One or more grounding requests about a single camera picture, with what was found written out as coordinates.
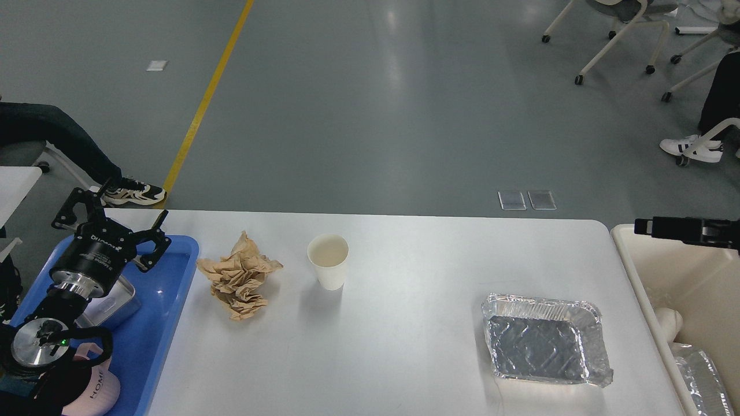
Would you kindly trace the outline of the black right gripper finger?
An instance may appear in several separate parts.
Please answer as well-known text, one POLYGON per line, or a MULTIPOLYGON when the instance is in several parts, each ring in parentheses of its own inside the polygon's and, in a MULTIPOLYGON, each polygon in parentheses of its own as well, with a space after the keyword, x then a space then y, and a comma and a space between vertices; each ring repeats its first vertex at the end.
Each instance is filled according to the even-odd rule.
POLYGON ((634 220, 634 233, 653 239, 678 240, 698 247, 739 250, 739 221, 696 217, 653 217, 634 220))

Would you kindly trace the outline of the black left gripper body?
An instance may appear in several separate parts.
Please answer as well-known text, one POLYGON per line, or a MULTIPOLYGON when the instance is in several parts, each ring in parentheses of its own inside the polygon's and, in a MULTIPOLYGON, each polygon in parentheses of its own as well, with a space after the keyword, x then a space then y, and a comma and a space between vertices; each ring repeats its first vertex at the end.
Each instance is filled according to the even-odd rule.
POLYGON ((108 295, 121 272, 136 255, 133 231, 117 223, 84 223, 58 258, 50 277, 56 289, 85 299, 108 295))

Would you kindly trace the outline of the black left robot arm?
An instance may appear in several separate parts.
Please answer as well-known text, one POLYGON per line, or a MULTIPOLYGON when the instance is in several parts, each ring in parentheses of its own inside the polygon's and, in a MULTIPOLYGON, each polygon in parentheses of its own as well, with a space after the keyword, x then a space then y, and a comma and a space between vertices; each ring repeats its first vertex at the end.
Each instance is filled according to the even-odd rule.
POLYGON ((162 229, 163 210, 150 229, 132 229, 106 216, 97 192, 75 188, 52 221, 74 232, 50 269, 45 297, 19 326, 2 324, 2 414, 60 415, 54 388, 73 374, 111 358, 113 334, 103 326, 82 328, 76 321, 90 301, 105 298, 130 263, 148 272, 171 240, 162 229))

